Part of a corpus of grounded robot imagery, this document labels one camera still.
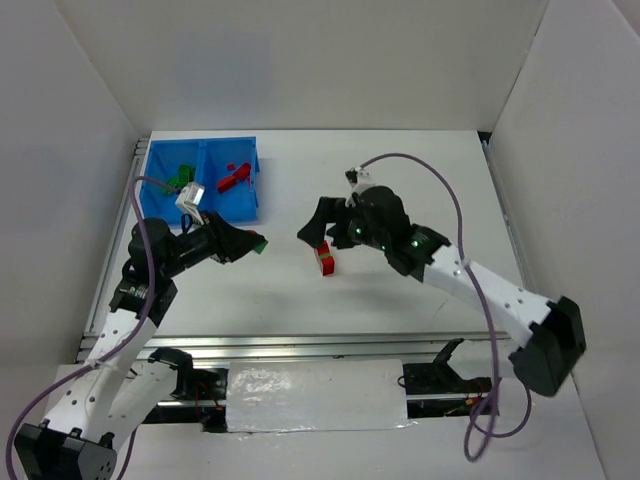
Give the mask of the green 2x2 tall lego brick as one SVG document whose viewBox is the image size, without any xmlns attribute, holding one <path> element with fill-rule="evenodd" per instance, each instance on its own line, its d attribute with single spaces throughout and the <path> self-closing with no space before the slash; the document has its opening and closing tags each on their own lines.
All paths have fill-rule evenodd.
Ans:
<svg viewBox="0 0 640 480">
<path fill-rule="evenodd" d="M 253 251 L 254 251 L 256 254 L 260 255 L 260 254 L 265 250 L 265 248 L 267 247 L 267 245 L 268 245 L 268 241 L 267 241 L 267 240 L 264 240 L 264 241 L 262 241 L 261 243 L 259 243 L 259 244 L 258 244 L 258 245 L 253 249 Z"/>
</svg>

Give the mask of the red green lego tower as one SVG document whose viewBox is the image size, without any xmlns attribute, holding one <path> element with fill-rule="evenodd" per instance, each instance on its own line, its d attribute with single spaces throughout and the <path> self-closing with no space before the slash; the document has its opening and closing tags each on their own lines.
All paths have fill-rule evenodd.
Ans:
<svg viewBox="0 0 640 480">
<path fill-rule="evenodd" d="M 314 248 L 314 254 L 319 264 L 322 276 L 326 277 L 333 275 L 335 273 L 336 263 L 326 240 L 323 241 L 323 244 L 320 247 Z"/>
</svg>

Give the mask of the green 2x4 lego plate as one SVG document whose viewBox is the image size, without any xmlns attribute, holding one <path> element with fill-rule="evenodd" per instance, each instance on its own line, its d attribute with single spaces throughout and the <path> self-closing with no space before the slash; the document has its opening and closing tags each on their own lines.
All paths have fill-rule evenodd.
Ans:
<svg viewBox="0 0 640 480">
<path fill-rule="evenodd" d="M 183 186 L 180 178 L 176 176 L 170 177 L 165 184 L 161 186 L 161 193 L 165 196 L 178 194 Z"/>
</svg>

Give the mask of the dark green 2x2 lego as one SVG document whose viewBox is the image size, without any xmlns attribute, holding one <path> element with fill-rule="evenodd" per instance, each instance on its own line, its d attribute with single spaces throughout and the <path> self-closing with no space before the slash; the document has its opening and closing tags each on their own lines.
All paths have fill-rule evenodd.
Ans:
<svg viewBox="0 0 640 480">
<path fill-rule="evenodd" d="M 192 182 L 195 178 L 195 172 L 194 166 L 182 164 L 178 168 L 178 179 L 182 183 Z"/>
</svg>

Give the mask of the red 2x4 lego brick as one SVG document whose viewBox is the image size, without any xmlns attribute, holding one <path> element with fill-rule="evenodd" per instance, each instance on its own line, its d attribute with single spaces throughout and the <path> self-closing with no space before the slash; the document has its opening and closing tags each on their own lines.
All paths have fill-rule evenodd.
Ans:
<svg viewBox="0 0 640 480">
<path fill-rule="evenodd" d="M 243 163 L 238 169 L 236 169 L 233 173 L 233 177 L 237 182 L 242 182 L 247 180 L 251 175 L 251 164 L 248 162 Z"/>
</svg>

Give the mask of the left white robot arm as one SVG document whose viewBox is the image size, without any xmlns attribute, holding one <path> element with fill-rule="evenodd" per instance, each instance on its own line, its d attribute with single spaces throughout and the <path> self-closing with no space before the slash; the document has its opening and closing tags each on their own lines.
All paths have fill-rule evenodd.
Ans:
<svg viewBox="0 0 640 480">
<path fill-rule="evenodd" d="M 166 396 L 192 395 L 193 359 L 184 351 L 160 347 L 142 370 L 131 371 L 177 295 L 174 279 L 202 261 L 232 263 L 267 244 L 217 213 L 204 212 L 201 220 L 179 235 L 160 218 L 133 227 L 129 258 L 89 356 L 53 384 L 62 396 L 39 423 L 13 427 L 8 450 L 27 478 L 120 477 L 118 453 L 155 405 Z"/>
</svg>

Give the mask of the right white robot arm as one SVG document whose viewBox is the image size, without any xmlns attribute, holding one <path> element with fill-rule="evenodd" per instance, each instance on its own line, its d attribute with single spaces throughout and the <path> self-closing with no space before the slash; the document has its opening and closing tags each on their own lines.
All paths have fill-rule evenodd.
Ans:
<svg viewBox="0 0 640 480">
<path fill-rule="evenodd" d="M 576 302 L 566 296 L 550 300 L 464 259 L 444 235 L 413 223 L 400 197 L 386 186 L 348 198 L 320 198 L 297 236 L 313 248 L 330 238 L 337 249 L 377 249 L 400 275 L 489 312 L 515 344 L 508 356 L 515 377 L 539 395 L 556 395 L 586 351 Z"/>
</svg>

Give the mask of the blue two-compartment bin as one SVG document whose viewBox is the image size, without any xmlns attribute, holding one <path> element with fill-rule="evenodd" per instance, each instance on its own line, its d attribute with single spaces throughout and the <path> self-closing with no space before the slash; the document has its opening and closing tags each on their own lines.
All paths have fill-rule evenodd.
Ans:
<svg viewBox="0 0 640 480">
<path fill-rule="evenodd" d="M 250 177 L 220 194 L 217 182 L 243 163 L 251 164 Z M 194 182 L 205 187 L 200 208 L 218 212 L 232 224 L 251 223 L 258 218 L 256 177 L 260 171 L 257 141 L 254 137 L 222 137 L 181 140 L 155 140 L 150 145 L 144 175 L 162 183 L 178 177 L 180 165 L 196 168 Z M 227 170 L 228 164 L 236 169 Z"/>
</svg>

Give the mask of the white foil-covered panel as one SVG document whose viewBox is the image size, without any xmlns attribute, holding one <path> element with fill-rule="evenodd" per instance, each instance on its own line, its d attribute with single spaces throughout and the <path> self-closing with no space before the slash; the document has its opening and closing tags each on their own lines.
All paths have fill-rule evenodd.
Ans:
<svg viewBox="0 0 640 480">
<path fill-rule="evenodd" d="M 409 425 L 399 360 L 233 363 L 231 432 L 394 430 Z"/>
</svg>

